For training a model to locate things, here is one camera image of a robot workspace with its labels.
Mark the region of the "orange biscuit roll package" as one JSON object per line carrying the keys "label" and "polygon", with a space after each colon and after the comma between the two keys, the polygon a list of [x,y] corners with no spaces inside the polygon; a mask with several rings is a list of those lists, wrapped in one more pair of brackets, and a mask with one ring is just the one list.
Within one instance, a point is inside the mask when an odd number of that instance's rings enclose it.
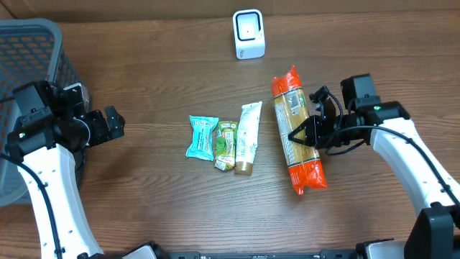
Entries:
{"label": "orange biscuit roll package", "polygon": [[309,118],[309,113],[295,66],[285,75],[273,78],[272,95],[287,171],[294,190],[301,195],[306,187],[326,188],[319,152],[305,142],[303,123]]}

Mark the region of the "teal wet wipes pack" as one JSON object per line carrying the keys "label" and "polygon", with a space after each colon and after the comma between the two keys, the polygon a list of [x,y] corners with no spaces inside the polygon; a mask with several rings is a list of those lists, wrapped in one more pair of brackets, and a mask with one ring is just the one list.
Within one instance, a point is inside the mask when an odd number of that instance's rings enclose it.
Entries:
{"label": "teal wet wipes pack", "polygon": [[187,158],[197,158],[212,161],[213,156],[213,131],[219,123],[218,117],[189,116],[193,129],[192,142],[186,151]]}

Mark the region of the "white cosmetic tube gold cap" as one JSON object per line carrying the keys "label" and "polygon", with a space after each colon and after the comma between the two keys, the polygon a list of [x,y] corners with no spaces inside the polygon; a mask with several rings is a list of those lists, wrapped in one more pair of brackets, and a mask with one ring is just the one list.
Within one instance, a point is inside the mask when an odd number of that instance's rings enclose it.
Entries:
{"label": "white cosmetic tube gold cap", "polygon": [[236,138],[235,173],[250,176],[258,148],[259,121],[262,102],[245,104],[241,107],[241,116]]}

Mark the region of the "green juice carton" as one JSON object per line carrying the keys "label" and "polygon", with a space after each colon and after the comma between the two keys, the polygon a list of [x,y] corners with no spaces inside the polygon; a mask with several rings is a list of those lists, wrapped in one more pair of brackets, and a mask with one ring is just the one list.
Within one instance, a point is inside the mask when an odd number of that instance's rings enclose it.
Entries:
{"label": "green juice carton", "polygon": [[238,122],[220,121],[216,131],[216,156],[214,165],[222,171],[230,171],[236,162],[236,132]]}

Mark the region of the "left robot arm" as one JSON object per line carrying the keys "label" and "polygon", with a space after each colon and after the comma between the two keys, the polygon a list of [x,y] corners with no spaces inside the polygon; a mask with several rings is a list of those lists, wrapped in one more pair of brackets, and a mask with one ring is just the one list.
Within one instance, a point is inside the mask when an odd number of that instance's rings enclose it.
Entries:
{"label": "left robot arm", "polygon": [[77,184],[86,149],[124,136],[113,106],[90,109],[87,88],[33,81],[12,92],[21,116],[1,158],[15,164],[28,189],[42,258],[107,258],[89,227]]}

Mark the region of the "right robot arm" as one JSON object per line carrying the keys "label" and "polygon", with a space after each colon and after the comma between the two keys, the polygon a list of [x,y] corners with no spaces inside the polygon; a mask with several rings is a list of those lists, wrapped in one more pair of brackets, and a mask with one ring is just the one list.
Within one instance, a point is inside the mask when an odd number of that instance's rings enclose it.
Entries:
{"label": "right robot arm", "polygon": [[310,95],[320,115],[302,122],[289,140],[330,150],[361,140],[391,167],[413,204],[417,219],[404,242],[359,243],[358,258],[458,258],[459,184],[421,140],[414,122],[397,102],[383,103],[373,86],[343,86],[344,102],[321,87]]}

